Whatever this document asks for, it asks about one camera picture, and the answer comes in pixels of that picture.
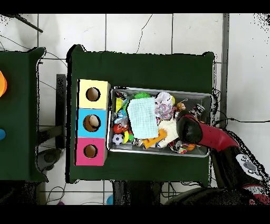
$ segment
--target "stacked boxes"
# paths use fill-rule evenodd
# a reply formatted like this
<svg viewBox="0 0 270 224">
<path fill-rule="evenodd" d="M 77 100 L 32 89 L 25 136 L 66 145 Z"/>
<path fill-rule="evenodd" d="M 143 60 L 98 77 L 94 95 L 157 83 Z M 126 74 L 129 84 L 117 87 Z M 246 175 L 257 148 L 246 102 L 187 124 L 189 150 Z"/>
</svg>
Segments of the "stacked boxes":
<svg viewBox="0 0 270 224">
<path fill-rule="evenodd" d="M 77 87 L 79 98 L 77 97 L 74 164 L 103 166 L 107 157 L 105 139 L 110 84 L 106 81 L 79 79 Z"/>
</svg>

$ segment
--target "blue box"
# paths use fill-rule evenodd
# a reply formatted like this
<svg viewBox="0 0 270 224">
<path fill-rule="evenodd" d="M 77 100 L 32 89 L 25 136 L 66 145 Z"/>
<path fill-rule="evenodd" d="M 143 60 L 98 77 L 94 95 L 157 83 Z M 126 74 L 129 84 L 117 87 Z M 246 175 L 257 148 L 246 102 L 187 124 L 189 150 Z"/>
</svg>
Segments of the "blue box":
<svg viewBox="0 0 270 224">
<path fill-rule="evenodd" d="M 105 138 L 106 126 L 107 126 L 106 113 L 107 113 L 107 110 L 79 108 L 78 137 Z M 96 115 L 99 117 L 101 124 L 97 131 L 88 132 L 83 127 L 83 120 L 85 119 L 87 115 Z"/>
</svg>

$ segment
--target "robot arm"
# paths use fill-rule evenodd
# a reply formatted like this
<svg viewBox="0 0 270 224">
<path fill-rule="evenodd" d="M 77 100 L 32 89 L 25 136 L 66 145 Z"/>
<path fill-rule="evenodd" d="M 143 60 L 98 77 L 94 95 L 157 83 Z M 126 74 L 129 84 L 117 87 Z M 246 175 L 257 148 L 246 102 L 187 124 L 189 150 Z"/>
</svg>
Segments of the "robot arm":
<svg viewBox="0 0 270 224">
<path fill-rule="evenodd" d="M 244 188 L 251 191 L 260 202 L 269 204 L 269 197 L 265 194 L 257 167 L 230 135 L 217 127 L 195 120 L 194 116 L 185 110 L 178 115 L 177 133 L 181 141 L 215 150 L 219 161 L 217 166 L 226 187 Z"/>
</svg>

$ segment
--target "soccer ball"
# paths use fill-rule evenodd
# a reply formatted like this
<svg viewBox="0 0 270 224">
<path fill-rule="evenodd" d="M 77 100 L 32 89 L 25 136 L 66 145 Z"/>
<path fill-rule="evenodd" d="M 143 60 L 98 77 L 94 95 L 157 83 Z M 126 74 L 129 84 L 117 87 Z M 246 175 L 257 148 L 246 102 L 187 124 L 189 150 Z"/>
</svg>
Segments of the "soccer ball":
<svg viewBox="0 0 270 224">
<path fill-rule="evenodd" d="M 122 134 L 115 134 L 112 138 L 112 143 L 115 145 L 123 144 L 124 136 Z"/>
</svg>

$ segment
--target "green toy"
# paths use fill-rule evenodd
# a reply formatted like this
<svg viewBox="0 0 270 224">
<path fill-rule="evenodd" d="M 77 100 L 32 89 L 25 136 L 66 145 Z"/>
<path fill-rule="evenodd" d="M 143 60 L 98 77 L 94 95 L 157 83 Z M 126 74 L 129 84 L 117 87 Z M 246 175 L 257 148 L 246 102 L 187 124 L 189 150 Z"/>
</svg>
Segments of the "green toy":
<svg viewBox="0 0 270 224">
<path fill-rule="evenodd" d="M 134 140 L 134 135 L 132 135 L 132 134 L 129 134 L 129 141 L 133 141 Z"/>
<path fill-rule="evenodd" d="M 140 93 L 136 94 L 134 97 L 135 97 L 135 99 L 141 99 L 141 98 L 149 98 L 151 96 L 146 92 L 140 92 Z"/>
</svg>

